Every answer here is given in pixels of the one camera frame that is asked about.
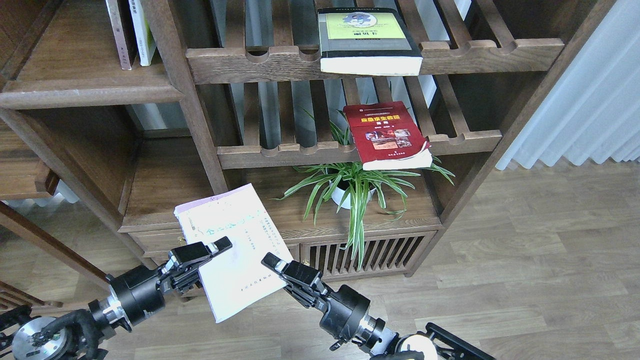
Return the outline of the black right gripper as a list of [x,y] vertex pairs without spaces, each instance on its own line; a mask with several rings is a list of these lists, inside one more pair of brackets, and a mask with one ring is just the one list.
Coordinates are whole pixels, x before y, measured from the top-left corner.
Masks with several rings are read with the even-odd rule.
[[262,264],[274,271],[286,282],[288,292],[305,308],[315,308],[323,313],[320,328],[327,331],[339,342],[354,341],[364,343],[361,322],[368,323],[370,299],[347,285],[334,291],[322,282],[322,273],[297,260],[286,262],[273,253],[266,253]]

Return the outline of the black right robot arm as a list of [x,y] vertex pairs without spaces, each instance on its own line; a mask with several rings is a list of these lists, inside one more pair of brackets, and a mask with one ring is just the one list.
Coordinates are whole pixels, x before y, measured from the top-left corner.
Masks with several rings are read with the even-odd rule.
[[322,312],[319,326],[336,340],[335,351],[354,343],[373,360],[493,360],[493,356],[432,322],[424,332],[400,335],[369,314],[370,299],[343,284],[334,291],[322,272],[297,260],[286,262],[268,252],[262,264],[285,281],[288,292],[305,308]]

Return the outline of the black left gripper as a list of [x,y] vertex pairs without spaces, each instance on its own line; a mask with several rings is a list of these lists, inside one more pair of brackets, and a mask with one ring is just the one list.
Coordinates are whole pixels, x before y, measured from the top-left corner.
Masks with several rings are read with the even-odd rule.
[[199,281],[199,267],[233,248],[226,236],[212,243],[198,241],[171,249],[157,269],[144,265],[114,277],[107,276],[107,321],[112,328],[132,328],[165,307],[164,295],[185,294]]

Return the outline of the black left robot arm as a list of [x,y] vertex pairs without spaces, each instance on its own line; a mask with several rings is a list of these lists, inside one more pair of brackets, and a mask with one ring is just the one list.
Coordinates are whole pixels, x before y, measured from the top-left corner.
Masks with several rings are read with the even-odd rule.
[[199,267],[231,249],[228,237],[213,243],[186,244],[171,249],[167,262],[156,269],[144,265],[120,276],[107,276],[110,295],[61,317],[31,317],[31,308],[18,306],[1,315],[1,328],[19,329],[1,336],[1,348],[11,348],[16,360],[103,360],[103,340],[122,327],[133,326],[165,307],[165,294],[184,294],[199,280]]

